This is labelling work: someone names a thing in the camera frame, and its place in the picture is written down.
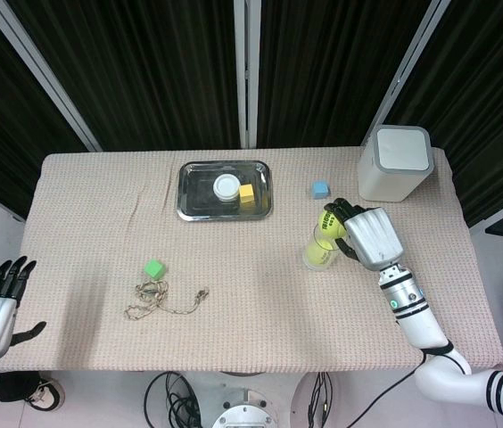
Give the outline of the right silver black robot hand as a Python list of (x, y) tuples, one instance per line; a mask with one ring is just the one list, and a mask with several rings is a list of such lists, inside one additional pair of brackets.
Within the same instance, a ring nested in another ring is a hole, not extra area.
[(390, 217), (382, 207), (363, 208), (337, 198), (324, 207), (345, 229), (334, 237), (338, 249), (370, 271), (383, 271), (400, 262), (404, 250)]

